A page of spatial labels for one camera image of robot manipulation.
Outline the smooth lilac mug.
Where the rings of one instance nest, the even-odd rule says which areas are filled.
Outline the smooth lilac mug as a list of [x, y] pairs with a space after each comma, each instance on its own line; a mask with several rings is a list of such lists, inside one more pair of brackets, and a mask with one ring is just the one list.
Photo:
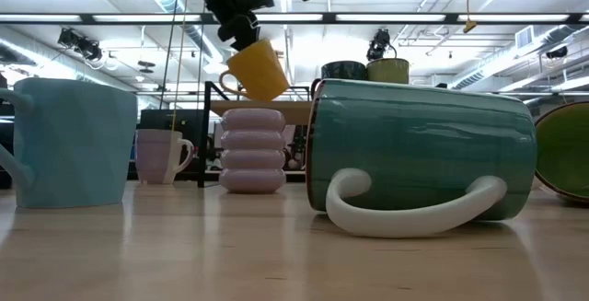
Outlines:
[[192, 161], [194, 144], [178, 131], [136, 131], [135, 167], [138, 179], [147, 184], [172, 184]]

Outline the wooden shelf black frame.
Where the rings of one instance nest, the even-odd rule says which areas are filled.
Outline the wooden shelf black frame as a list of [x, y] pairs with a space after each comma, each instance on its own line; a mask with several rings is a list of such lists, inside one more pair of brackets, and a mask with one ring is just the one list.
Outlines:
[[200, 140], [197, 149], [197, 185], [203, 188], [206, 178], [206, 149], [208, 145], [208, 131], [210, 112], [223, 115], [231, 109], [264, 108], [279, 110], [287, 124], [306, 125], [308, 124], [311, 111], [311, 101], [248, 101], [230, 100], [229, 97], [212, 81], [204, 83], [204, 94], [202, 95], [202, 124], [200, 129]]

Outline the dark grey mug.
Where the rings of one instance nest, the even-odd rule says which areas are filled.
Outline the dark grey mug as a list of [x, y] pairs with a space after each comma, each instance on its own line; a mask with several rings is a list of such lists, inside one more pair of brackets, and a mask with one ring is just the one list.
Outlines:
[[320, 78], [316, 78], [310, 89], [311, 98], [315, 97], [318, 84], [324, 79], [366, 80], [367, 70], [364, 64], [355, 61], [336, 61], [321, 67]]

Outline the light blue faceted mug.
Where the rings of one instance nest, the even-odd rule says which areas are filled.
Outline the light blue faceted mug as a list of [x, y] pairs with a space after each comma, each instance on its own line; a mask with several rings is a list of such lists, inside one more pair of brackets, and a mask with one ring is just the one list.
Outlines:
[[137, 122], [137, 99], [116, 87], [30, 77], [0, 99], [15, 112], [13, 149], [0, 167], [17, 206], [70, 208], [120, 203]]

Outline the green mug white handle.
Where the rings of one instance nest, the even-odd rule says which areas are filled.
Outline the green mug white handle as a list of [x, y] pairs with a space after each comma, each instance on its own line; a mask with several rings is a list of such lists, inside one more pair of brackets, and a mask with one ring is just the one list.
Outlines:
[[536, 131], [536, 178], [565, 201], [589, 204], [589, 101], [550, 110]]

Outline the black ceiling spotlight row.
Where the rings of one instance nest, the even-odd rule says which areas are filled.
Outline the black ceiling spotlight row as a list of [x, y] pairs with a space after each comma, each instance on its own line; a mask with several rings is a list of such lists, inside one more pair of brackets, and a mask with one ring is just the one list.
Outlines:
[[79, 53], [85, 60], [95, 62], [102, 58], [102, 50], [98, 41], [81, 36], [72, 29], [62, 29], [57, 43], [66, 49], [72, 49]]

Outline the ribbed lilac mug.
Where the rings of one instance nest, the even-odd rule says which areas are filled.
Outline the ribbed lilac mug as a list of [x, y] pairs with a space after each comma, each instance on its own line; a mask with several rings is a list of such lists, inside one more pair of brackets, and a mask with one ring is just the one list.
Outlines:
[[268, 194], [286, 182], [285, 119], [278, 110], [241, 108], [222, 117], [220, 184], [242, 194]]

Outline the teal mug white handle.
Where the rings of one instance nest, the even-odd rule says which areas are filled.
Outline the teal mug white handle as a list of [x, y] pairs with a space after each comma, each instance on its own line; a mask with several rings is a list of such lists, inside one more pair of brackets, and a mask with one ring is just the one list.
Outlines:
[[536, 162], [515, 98], [327, 79], [309, 116], [306, 191], [350, 234], [424, 237], [517, 216]]

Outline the white air vent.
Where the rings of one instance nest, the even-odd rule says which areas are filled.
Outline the white air vent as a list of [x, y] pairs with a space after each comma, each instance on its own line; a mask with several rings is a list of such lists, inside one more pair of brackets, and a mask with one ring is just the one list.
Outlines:
[[527, 26], [514, 34], [515, 46], [517, 49], [523, 49], [533, 43], [535, 38], [534, 27]]

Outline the black overhead beam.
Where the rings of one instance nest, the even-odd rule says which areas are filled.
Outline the black overhead beam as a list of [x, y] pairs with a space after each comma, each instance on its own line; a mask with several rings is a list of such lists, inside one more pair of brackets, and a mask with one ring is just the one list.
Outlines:
[[[589, 25], [589, 13], [258, 13], [260, 24], [285, 25], [463, 25], [472, 20], [480, 25]], [[153, 14], [0, 14], [3, 25], [216, 25], [218, 20], [208, 13], [172, 15]]]

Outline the olive mug white inside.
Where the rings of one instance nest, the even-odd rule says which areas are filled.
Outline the olive mug white inside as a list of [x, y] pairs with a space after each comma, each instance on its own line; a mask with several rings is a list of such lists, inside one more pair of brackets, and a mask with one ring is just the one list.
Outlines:
[[407, 85], [410, 82], [410, 63], [401, 58], [382, 58], [366, 66], [367, 79], [373, 82]]

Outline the yellow mug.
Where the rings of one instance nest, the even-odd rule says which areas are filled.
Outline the yellow mug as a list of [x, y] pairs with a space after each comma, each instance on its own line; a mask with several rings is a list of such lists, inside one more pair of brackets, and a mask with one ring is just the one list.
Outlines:
[[[230, 57], [227, 65], [228, 69], [219, 76], [220, 87], [250, 100], [272, 101], [290, 86], [277, 54], [267, 39], [256, 41]], [[228, 87], [224, 82], [226, 75], [233, 76], [242, 85], [244, 92]]]

